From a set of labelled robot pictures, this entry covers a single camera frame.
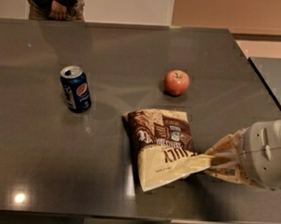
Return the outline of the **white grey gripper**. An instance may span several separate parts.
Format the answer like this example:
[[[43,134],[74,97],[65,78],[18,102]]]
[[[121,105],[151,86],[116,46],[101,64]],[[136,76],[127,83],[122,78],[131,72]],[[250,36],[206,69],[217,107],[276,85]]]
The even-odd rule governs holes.
[[[281,120],[255,122],[247,130],[229,133],[205,152],[213,164],[237,162],[239,167],[207,169],[204,172],[222,181],[257,189],[281,190]]]

